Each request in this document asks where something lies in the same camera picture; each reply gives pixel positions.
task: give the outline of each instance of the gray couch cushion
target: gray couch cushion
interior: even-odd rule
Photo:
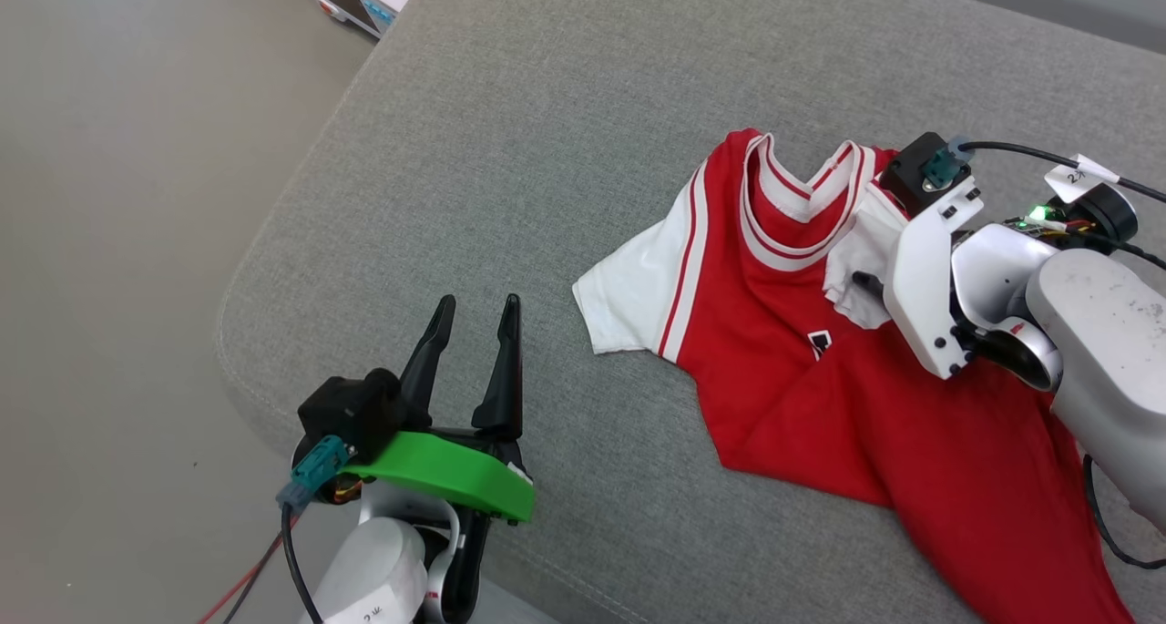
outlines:
[[[226,381],[289,453],[317,384],[400,370],[455,293],[433,413],[464,425],[520,293],[538,505],[492,535],[503,587],[562,622],[974,621],[892,512],[723,470],[688,377],[593,357],[570,285],[661,218],[726,131],[773,131],[802,175],[842,139],[934,129],[1154,181],[1164,82],[1163,56],[964,0],[415,0],[231,285]],[[991,217],[1045,197],[1039,162],[976,168]],[[1166,206],[1136,201],[1164,250]],[[1130,547],[1166,551],[1103,497]],[[1110,569],[1161,619],[1166,577]]]

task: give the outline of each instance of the cable tag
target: cable tag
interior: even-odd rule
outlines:
[[[1053,188],[1053,191],[1066,204],[1073,203],[1083,192],[1103,182],[1117,184],[1117,181],[1121,180],[1119,175],[1084,155],[1074,155],[1073,160],[1077,163],[1077,168],[1056,167],[1052,171],[1045,173],[1048,187]]]

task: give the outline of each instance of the red and white shirt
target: red and white shirt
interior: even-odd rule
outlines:
[[[992,622],[1129,622],[1048,401],[999,367],[941,380],[892,325],[823,295],[826,258],[863,217],[892,152],[845,142],[810,181],[771,135],[729,134],[668,216],[574,286],[596,353],[648,350],[696,381],[726,468],[895,509]]]

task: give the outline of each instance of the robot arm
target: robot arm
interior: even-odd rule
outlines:
[[[1032,216],[958,230],[983,206],[958,146],[928,133],[884,173],[911,217],[881,288],[887,311],[940,378],[981,356],[1054,392],[1053,412],[1166,532],[1166,299],[1108,258],[1137,232],[1132,206],[1089,180],[1112,173],[1079,156],[1095,170],[1049,173],[1058,196]]]
[[[534,486],[518,444],[519,297],[506,299],[494,370],[469,429],[435,428],[429,415],[455,304],[454,296],[441,300],[400,380],[384,369],[363,380],[331,378],[298,409],[305,434],[293,461],[293,483],[279,498],[285,517],[309,498],[361,500],[357,527],[319,587],[315,594],[301,591],[303,624],[465,624],[477,605],[491,521],[531,520]],[[346,458],[333,460],[344,453]],[[319,457],[328,463],[316,462]],[[295,581],[293,559],[289,551]]]

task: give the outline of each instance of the red wire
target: red wire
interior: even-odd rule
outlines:
[[[300,517],[292,517],[293,528],[295,528],[296,521],[300,521]],[[280,545],[282,544],[283,540],[279,540],[278,542],[275,542],[275,548],[280,548]],[[211,617],[215,617],[215,614],[218,612],[219,609],[223,608],[226,604],[226,602],[229,602],[231,597],[233,597],[234,594],[238,593],[247,583],[247,581],[251,581],[252,575],[254,575],[257,572],[259,572],[258,562],[255,563],[254,567],[251,568],[250,572],[243,575],[243,579],[239,579],[239,582],[236,583],[233,588],[231,588],[230,593],[223,595],[223,598],[220,598],[218,603],[216,603],[210,610],[208,610],[206,615],[202,616],[202,618],[198,619],[198,624],[206,624],[209,621],[211,621]]]

